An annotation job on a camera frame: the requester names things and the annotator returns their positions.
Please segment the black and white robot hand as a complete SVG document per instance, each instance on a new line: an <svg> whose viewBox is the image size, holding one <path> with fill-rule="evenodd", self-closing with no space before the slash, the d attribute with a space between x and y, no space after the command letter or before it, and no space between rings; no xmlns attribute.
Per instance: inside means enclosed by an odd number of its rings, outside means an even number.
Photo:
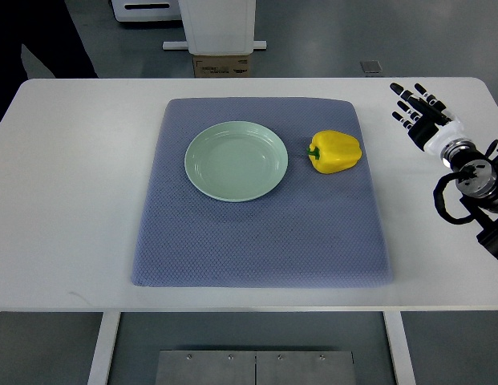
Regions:
<svg viewBox="0 0 498 385"><path fill-rule="evenodd" d="M420 150L440 155L450 142L464 137L459 118L420 83L414 85L415 91L398 83L391 83L390 89L399 97L400 109L392 116Z"/></svg>

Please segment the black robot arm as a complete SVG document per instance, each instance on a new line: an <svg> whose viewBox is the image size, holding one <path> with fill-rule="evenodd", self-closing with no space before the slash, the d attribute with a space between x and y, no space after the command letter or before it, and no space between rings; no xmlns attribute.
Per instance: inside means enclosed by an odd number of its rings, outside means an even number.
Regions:
<svg viewBox="0 0 498 385"><path fill-rule="evenodd" d="M448 223L465 225L476 221L482 228L477 241L498 260L498 141L485 153L468 139L453 140L442 151L451 173L441 177L433 197L437 213ZM450 182L461 193L465 217L453 217L446 209L444 190Z"/></svg>

